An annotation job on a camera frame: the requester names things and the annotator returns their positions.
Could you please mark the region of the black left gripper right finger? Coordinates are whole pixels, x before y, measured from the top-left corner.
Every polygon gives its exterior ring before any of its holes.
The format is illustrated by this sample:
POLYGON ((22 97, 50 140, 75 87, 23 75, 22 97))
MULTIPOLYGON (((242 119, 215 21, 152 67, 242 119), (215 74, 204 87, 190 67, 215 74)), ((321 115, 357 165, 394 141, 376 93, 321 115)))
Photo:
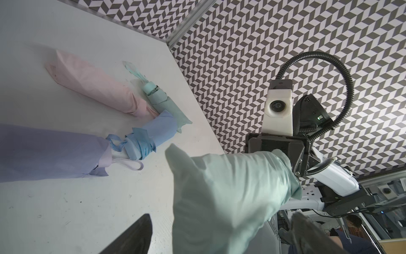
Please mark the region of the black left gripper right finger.
POLYGON ((289 245, 289 254, 345 254, 339 237, 330 237, 302 213, 294 213, 290 230, 279 229, 279 238, 289 245))

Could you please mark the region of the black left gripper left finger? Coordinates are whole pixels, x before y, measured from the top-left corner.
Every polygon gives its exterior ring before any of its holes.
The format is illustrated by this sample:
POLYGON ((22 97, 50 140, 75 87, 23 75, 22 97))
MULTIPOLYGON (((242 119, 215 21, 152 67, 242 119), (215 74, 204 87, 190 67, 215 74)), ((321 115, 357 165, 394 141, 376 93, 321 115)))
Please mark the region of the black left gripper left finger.
POLYGON ((147 254, 153 234, 149 214, 142 215, 100 254, 147 254))

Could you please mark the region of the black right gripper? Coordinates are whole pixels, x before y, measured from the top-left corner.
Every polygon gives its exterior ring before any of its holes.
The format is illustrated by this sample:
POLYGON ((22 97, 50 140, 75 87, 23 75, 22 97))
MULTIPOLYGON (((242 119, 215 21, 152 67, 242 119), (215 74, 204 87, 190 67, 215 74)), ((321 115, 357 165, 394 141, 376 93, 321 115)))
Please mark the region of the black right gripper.
POLYGON ((245 153, 281 150, 290 160, 292 172, 303 177, 308 169, 311 143, 306 137, 290 137, 249 133, 245 137, 245 153))

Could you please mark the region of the mint green umbrella sleeve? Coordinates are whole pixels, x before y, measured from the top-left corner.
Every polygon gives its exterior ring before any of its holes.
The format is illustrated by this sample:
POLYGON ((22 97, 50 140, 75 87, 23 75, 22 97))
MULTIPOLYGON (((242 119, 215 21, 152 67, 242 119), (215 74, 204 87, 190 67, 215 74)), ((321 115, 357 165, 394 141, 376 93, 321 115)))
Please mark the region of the mint green umbrella sleeve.
POLYGON ((281 151, 190 157, 175 145, 165 156, 173 173, 172 251, 242 254, 301 184, 281 151))

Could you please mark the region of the blue umbrella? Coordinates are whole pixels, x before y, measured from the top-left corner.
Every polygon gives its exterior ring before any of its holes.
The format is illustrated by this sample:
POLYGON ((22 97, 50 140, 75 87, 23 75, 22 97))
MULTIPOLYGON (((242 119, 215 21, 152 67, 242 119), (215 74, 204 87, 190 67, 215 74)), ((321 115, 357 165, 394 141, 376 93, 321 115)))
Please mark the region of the blue umbrella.
POLYGON ((133 128, 124 139, 110 134, 107 140, 116 152, 125 151, 130 160, 143 160, 177 132, 177 121, 167 110, 141 128, 133 128))

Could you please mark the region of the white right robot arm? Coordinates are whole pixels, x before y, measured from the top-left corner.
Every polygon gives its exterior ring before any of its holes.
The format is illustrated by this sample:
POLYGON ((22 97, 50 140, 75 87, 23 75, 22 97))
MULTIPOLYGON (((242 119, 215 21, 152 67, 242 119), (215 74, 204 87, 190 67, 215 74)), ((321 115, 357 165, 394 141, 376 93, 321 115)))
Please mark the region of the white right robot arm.
POLYGON ((358 183, 350 170, 324 157, 305 136, 294 135, 294 110, 300 110, 300 123, 320 129, 331 118, 313 95, 305 95, 296 105, 290 90, 269 91, 265 101, 261 133, 246 137, 245 152, 281 150, 290 160, 293 174, 312 177, 314 186, 302 187, 300 200, 291 198, 282 210, 314 209, 331 217, 340 217, 362 206, 374 204, 374 198, 358 183))

